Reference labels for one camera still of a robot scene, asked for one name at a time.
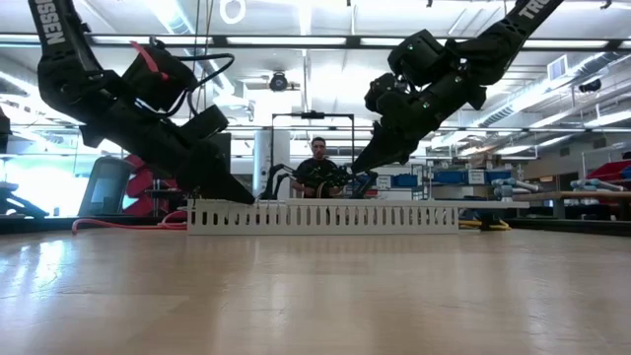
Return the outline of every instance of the white cable tray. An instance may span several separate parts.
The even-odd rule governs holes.
[[[501,202],[351,199],[259,201],[249,206],[197,199],[188,200],[187,223],[192,236],[453,234],[458,208],[471,205],[518,207]]]

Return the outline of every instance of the man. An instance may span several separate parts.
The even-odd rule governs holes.
[[[315,169],[320,169],[323,174],[327,174],[337,169],[335,163],[324,157],[324,153],[326,152],[326,141],[324,138],[316,137],[312,140],[312,152],[314,152],[314,157],[303,161],[298,166],[298,175],[307,175]],[[295,190],[302,192],[305,198],[317,198],[316,190],[311,187],[306,187],[303,178],[297,178],[292,184],[292,187],[294,187]],[[331,187],[320,197],[330,198],[338,195],[340,191],[341,189],[339,187]]]

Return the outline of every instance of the security camera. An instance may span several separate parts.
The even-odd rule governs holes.
[[[272,79],[269,81],[269,90],[273,91],[274,93],[284,92],[285,90],[287,90],[288,85],[289,82],[287,81],[287,78],[285,78],[285,73],[276,72],[272,76]]]
[[[579,85],[579,91],[581,93],[593,93],[600,90],[601,87],[602,87],[602,82],[600,81],[600,79],[596,79],[585,85]]]

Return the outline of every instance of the red cable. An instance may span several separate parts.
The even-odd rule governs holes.
[[[131,45],[134,48],[136,48],[138,53],[140,55],[142,55],[143,59],[145,59],[145,62],[147,62],[147,66],[149,67],[149,70],[151,70],[154,73],[160,73],[162,75],[162,79],[163,80],[169,80],[169,75],[160,72],[160,68],[158,68],[158,64],[156,63],[154,58],[152,58],[151,55],[149,55],[149,52],[147,52],[145,47],[143,47],[142,45],[138,44],[138,42],[134,41],[134,40],[131,41]]]
[[[156,231],[156,230],[185,231],[186,224],[184,223],[167,223],[167,221],[170,218],[173,218],[173,216],[179,216],[179,215],[181,215],[181,217],[186,216],[186,211],[172,212],[168,214],[162,220],[162,222],[156,226],[129,226],[129,225],[121,225],[121,224],[111,223],[111,222],[106,222],[106,221],[100,221],[100,220],[92,219],[92,218],[81,218],[81,219],[76,220],[72,224],[72,235],[73,236],[77,235],[77,229],[79,225],[87,224],[87,223],[94,224],[97,226],[109,227],[109,228],[121,228],[121,229],[136,230],[136,231]]]

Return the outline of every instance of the black robotic arm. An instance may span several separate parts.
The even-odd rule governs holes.
[[[387,59],[392,73],[372,82],[365,97],[366,108],[382,118],[353,172],[404,164],[419,140],[464,104],[481,109],[485,86],[502,79],[526,39],[562,2],[518,0],[504,19],[464,42],[449,39],[442,46],[425,30],[404,40]]]
[[[92,53],[71,0],[29,0],[41,42],[37,67],[41,98],[86,125],[84,144],[104,138],[139,156],[155,170],[175,177],[178,187],[205,198],[253,203],[254,197],[228,173],[222,152],[209,137],[228,126],[216,106],[197,113],[192,92],[225,70],[231,54],[175,57],[162,43],[134,46],[139,54],[122,77],[104,70]],[[186,60],[228,58],[213,75],[197,81]],[[188,99],[195,114],[177,126],[169,116]]]

